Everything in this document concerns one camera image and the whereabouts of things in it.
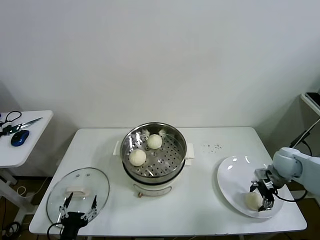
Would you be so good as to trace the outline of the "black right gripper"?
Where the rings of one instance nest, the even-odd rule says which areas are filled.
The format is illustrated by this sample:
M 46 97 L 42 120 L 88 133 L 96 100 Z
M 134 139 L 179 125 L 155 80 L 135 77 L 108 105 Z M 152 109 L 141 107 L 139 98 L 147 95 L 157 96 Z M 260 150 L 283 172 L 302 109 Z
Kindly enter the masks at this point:
M 274 206 L 274 186 L 271 180 L 261 179 L 252 180 L 249 187 L 249 192 L 258 192 L 261 194 L 263 200 L 262 205 L 258 208 L 258 212 L 270 211 Z

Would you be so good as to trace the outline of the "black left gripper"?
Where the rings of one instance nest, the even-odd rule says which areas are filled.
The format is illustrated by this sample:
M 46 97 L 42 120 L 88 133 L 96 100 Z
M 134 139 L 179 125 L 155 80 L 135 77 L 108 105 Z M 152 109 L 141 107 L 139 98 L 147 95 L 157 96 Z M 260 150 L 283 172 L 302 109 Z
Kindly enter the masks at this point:
M 95 195 L 90 210 L 85 214 L 83 212 L 68 212 L 68 206 L 72 200 L 73 192 L 64 200 L 59 207 L 61 224 L 63 230 L 61 240 L 75 240 L 80 228 L 85 227 L 88 221 L 92 221 L 97 216 L 97 195 Z

